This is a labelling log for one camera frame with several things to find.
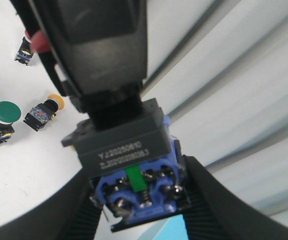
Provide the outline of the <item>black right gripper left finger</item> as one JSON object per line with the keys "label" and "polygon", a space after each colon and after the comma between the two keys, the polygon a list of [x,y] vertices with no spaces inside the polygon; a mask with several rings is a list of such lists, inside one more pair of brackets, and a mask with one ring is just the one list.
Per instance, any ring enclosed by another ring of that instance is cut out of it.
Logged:
{"label": "black right gripper left finger", "polygon": [[0,226],[0,240],[92,240],[101,209],[89,196],[88,178],[78,172],[48,200]]}

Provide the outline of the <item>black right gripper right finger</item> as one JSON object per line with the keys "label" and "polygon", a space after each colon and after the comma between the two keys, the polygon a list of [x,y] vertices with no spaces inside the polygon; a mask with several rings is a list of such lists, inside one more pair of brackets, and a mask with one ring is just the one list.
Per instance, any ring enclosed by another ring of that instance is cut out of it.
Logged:
{"label": "black right gripper right finger", "polygon": [[192,207],[183,213],[190,240],[288,240],[288,227],[249,206],[196,158],[184,156]]}

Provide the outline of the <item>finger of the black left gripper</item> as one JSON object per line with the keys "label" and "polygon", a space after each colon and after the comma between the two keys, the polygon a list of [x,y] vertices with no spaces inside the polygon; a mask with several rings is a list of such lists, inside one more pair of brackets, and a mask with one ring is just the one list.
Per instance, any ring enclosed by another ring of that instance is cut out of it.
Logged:
{"label": "finger of the black left gripper", "polygon": [[79,112],[137,97],[147,76],[144,0],[14,0],[29,35],[43,31],[40,59]]}

